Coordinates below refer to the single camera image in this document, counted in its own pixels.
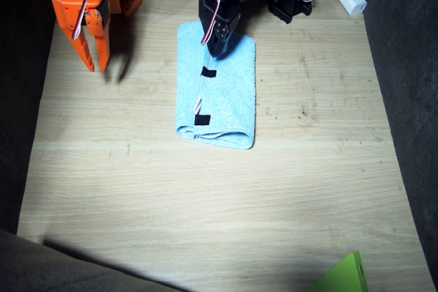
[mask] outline white adapter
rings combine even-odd
[[[362,13],[367,5],[366,0],[341,0],[342,6],[348,15],[355,16]]]

